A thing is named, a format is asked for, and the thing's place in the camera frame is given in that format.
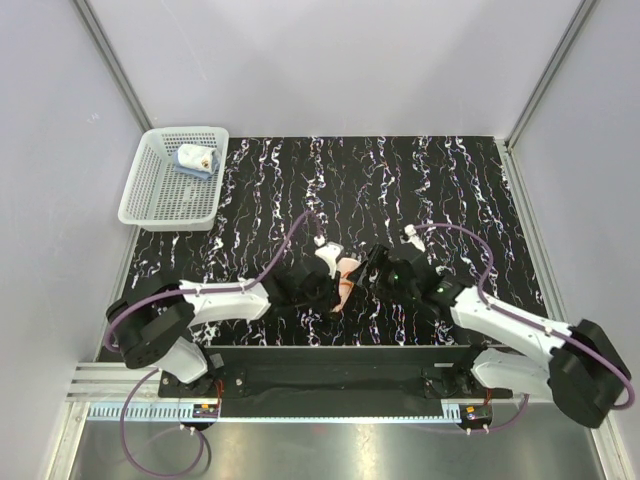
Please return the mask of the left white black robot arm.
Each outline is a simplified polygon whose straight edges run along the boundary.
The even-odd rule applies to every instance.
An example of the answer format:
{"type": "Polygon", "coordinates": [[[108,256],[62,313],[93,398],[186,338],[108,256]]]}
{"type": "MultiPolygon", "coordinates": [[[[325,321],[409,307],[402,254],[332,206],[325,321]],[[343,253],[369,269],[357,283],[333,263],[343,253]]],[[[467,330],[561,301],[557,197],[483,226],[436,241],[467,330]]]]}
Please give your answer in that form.
{"type": "Polygon", "coordinates": [[[197,284],[158,274],[143,281],[106,311],[106,346],[129,369],[158,368],[190,393],[208,394],[216,372],[204,349],[187,338],[200,324],[284,317],[298,309],[328,314],[341,302],[335,261],[314,258],[276,266],[262,279],[197,284]]]}

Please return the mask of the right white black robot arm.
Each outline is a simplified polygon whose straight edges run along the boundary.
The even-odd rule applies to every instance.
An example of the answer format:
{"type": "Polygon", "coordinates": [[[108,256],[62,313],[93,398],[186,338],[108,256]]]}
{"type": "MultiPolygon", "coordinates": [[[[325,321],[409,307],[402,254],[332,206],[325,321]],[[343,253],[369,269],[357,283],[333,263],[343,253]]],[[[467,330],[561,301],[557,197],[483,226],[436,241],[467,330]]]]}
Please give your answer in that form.
{"type": "Polygon", "coordinates": [[[471,282],[438,273],[411,244],[398,250],[375,245],[347,278],[429,320],[449,321],[497,341],[495,348],[469,346],[448,367],[423,368],[428,398],[509,390],[551,401],[579,425],[597,429],[631,379],[596,323],[571,326],[480,295],[471,282]]]}

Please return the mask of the orange white towel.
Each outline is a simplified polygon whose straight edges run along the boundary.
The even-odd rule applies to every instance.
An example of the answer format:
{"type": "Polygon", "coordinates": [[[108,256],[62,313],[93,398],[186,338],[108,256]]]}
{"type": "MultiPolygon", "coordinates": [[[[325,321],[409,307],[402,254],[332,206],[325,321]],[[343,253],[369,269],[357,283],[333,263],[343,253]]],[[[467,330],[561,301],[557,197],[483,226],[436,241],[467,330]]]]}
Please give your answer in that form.
{"type": "Polygon", "coordinates": [[[331,312],[338,313],[343,310],[351,292],[354,288],[354,282],[348,279],[348,276],[355,271],[361,262],[354,258],[342,258],[337,263],[338,272],[340,273],[339,289],[340,302],[331,312]]]}

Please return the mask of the blue white bear towel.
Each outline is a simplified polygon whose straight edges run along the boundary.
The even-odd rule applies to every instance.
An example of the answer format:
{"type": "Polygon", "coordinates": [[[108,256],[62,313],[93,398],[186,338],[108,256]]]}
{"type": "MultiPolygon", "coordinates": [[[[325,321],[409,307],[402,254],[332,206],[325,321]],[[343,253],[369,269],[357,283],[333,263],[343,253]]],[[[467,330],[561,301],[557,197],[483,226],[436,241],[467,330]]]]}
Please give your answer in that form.
{"type": "Polygon", "coordinates": [[[172,154],[174,169],[178,173],[208,180],[218,170],[221,157],[216,148],[182,144],[172,154]]]}

